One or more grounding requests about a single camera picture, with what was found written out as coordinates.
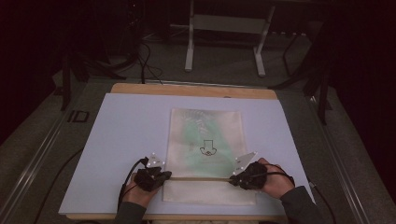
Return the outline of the clear plastic zip bag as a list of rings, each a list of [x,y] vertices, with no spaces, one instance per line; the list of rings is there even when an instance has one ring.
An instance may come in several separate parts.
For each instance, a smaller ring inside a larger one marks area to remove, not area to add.
[[[189,120],[215,121],[233,152],[233,169],[221,176],[196,174],[186,165],[188,145],[182,140],[183,126]],[[172,203],[205,205],[254,205],[256,193],[227,182],[233,175],[236,157],[247,154],[242,116],[236,111],[215,111],[187,108],[171,110],[170,131],[165,169],[172,178],[163,186],[163,199]]]

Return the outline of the light blue mat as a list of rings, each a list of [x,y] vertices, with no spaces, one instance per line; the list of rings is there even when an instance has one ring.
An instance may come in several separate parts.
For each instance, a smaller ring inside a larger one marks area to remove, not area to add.
[[[278,100],[109,93],[64,195],[60,214],[69,218],[114,217],[121,185],[132,166],[151,153],[166,157],[174,108],[240,112],[247,150],[281,165],[296,185],[307,186]]]

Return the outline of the green garment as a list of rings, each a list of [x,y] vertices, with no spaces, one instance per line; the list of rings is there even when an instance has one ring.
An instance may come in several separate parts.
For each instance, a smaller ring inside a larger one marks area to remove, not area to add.
[[[189,120],[182,140],[188,145],[186,165],[196,174],[221,176],[233,169],[233,152],[215,121]]]

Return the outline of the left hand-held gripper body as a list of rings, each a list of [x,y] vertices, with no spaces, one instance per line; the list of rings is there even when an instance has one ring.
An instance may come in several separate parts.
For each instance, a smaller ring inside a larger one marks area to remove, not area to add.
[[[134,177],[134,182],[145,191],[153,191],[159,188],[162,177],[164,162],[155,153],[151,153],[142,161],[144,168],[139,169]]]

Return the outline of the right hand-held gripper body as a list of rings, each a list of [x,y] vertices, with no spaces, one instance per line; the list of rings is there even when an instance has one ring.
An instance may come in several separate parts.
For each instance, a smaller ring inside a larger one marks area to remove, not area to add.
[[[267,168],[252,161],[256,155],[256,152],[250,152],[234,160],[233,175],[241,176],[241,189],[261,189],[267,180]]]

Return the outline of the white metal stand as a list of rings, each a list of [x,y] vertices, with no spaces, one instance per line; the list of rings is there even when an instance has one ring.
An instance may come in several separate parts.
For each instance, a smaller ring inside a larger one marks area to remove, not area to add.
[[[238,18],[229,16],[217,16],[207,14],[196,14],[194,12],[195,0],[189,1],[189,24],[188,29],[188,45],[187,53],[185,58],[184,70],[190,72],[193,68],[193,56],[194,56],[194,31],[205,30],[205,31],[217,31],[217,32],[228,32],[228,33],[243,33],[259,35],[260,41],[253,48],[253,56],[256,64],[256,69],[259,77],[265,77],[266,72],[264,68],[264,62],[262,59],[262,50],[264,42],[269,34],[270,25],[274,17],[276,6],[271,5],[265,10],[264,19],[253,19],[253,18]]]

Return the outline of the person's right hand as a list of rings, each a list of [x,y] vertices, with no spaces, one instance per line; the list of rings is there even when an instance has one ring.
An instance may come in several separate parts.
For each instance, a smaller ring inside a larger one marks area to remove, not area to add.
[[[295,186],[292,181],[285,176],[285,172],[278,164],[272,164],[264,158],[259,158],[258,163],[263,164],[270,173],[264,186],[261,188],[262,192],[267,193],[273,198],[280,199],[284,194],[294,189]]]

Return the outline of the black stand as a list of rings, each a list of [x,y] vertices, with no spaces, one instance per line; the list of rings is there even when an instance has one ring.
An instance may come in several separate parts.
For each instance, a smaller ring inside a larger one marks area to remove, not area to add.
[[[117,75],[109,68],[80,52],[69,52],[65,54],[62,59],[62,86],[58,87],[55,91],[63,97],[62,111],[65,111],[71,102],[71,74],[74,74],[77,80],[87,82],[90,78],[88,67],[98,70],[105,77],[125,79],[125,77]]]
[[[324,21],[306,21],[304,23],[305,34],[311,41],[311,46],[305,54],[303,61],[291,74],[291,77],[279,84],[269,86],[269,90],[282,90],[303,79],[306,83],[303,87],[305,96],[313,97],[318,94],[318,118],[326,125],[326,104],[329,85],[330,60],[326,54],[328,42],[331,40],[332,19],[328,17]]]

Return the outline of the metal floor rail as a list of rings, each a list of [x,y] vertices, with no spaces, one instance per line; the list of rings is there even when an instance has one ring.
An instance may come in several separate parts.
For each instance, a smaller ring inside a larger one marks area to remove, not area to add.
[[[349,174],[347,173],[347,169],[341,160],[340,154],[338,153],[338,148],[332,138],[332,135],[328,127],[324,125],[321,119],[318,117],[318,101],[314,96],[305,97],[305,100],[307,101],[308,107],[310,108],[310,111],[313,114],[317,125],[319,126],[319,132],[324,141],[324,146],[329,150],[330,161],[332,162],[332,166],[355,220],[358,224],[370,224],[369,218],[362,207],[361,200],[352,184]]]
[[[15,209],[21,202],[27,190],[35,180],[40,167],[42,166],[45,157],[50,152],[60,129],[62,128],[65,120],[71,114],[71,110],[67,109],[60,111],[57,114],[56,120],[50,126],[45,138],[40,142],[39,147],[36,149],[35,154],[21,172],[17,179],[12,191],[7,196],[5,203],[0,209],[0,224],[7,224],[10,218],[15,213]]]

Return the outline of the person's left hand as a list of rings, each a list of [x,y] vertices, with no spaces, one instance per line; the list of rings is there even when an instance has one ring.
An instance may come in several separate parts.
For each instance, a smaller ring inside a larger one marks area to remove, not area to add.
[[[152,198],[160,189],[145,191],[137,186],[137,184],[134,182],[134,177],[135,173],[132,174],[129,183],[126,185],[125,190],[122,193],[122,201],[136,203],[147,208]]]

